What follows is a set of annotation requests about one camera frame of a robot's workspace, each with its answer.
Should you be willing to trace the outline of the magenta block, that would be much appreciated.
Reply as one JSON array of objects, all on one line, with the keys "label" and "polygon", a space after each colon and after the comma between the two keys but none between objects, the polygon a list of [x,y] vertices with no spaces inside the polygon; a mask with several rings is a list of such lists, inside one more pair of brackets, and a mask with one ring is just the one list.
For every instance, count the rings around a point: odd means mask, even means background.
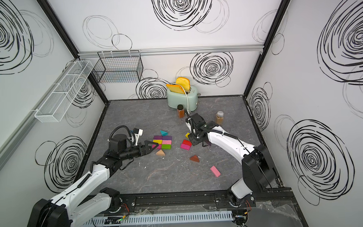
[{"label": "magenta block", "polygon": [[190,145],[186,145],[186,144],[182,143],[182,144],[180,145],[180,148],[185,149],[185,150],[190,150],[191,146],[190,146]]},{"label": "magenta block", "polygon": [[161,144],[159,144],[159,145],[155,145],[155,144],[153,144],[153,145],[152,145],[152,148],[154,148],[154,147],[155,147],[156,149],[161,149],[162,145],[161,145]]}]

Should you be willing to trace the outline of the tan wooden triangle block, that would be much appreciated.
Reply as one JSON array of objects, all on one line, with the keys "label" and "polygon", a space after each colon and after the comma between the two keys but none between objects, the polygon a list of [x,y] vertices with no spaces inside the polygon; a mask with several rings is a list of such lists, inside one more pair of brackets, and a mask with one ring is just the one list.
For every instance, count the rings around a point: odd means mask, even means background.
[{"label": "tan wooden triangle block", "polygon": [[163,150],[159,150],[157,153],[156,153],[157,156],[165,156],[166,154],[163,152]]}]

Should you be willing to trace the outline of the green block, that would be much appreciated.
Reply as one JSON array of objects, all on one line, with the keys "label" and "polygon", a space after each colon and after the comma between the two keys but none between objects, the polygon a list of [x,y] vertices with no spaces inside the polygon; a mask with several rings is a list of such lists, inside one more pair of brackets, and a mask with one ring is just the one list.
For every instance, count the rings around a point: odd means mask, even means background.
[{"label": "green block", "polygon": [[163,150],[170,150],[171,147],[172,147],[171,144],[170,145],[169,144],[162,144],[161,149],[163,149]]}]

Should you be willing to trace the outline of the red block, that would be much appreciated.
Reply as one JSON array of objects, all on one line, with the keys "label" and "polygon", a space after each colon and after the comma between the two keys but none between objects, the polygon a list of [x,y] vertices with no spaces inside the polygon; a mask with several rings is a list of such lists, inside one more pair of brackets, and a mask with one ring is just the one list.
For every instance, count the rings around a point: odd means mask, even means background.
[{"label": "red block", "polygon": [[192,146],[192,143],[186,139],[183,140],[183,144],[185,144],[187,146]]}]

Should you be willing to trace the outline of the teal triangle block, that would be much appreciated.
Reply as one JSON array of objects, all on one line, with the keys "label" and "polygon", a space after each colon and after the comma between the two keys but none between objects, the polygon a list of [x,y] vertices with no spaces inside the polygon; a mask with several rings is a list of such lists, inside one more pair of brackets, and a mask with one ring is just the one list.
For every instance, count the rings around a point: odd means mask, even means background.
[{"label": "teal triangle block", "polygon": [[163,131],[163,130],[161,130],[160,133],[161,133],[162,136],[167,136],[168,135],[168,132]]}]

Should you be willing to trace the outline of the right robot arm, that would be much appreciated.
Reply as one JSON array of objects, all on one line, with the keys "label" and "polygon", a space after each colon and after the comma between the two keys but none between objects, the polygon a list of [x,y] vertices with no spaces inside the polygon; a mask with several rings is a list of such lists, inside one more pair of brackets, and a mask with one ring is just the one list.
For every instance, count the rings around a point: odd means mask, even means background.
[{"label": "right robot arm", "polygon": [[227,190],[227,199],[233,207],[240,206],[248,195],[264,192],[267,187],[273,188],[272,182],[279,178],[279,174],[265,145],[244,142],[216,122],[206,122],[197,113],[187,114],[185,122],[192,145],[219,146],[241,164],[242,178]]}]

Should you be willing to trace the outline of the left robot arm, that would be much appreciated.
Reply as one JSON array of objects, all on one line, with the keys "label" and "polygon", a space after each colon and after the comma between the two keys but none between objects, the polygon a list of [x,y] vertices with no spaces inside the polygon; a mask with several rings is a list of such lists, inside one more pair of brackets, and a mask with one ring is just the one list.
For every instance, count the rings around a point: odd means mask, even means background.
[{"label": "left robot arm", "polygon": [[123,171],[125,160],[132,163],[157,149],[156,142],[138,141],[142,133],[141,129],[129,130],[125,125],[115,128],[103,156],[92,162],[89,171],[62,193],[50,200],[40,199],[31,211],[27,227],[81,227],[101,212],[119,212],[125,204],[117,190],[106,187],[91,199],[86,198],[118,170]]}]

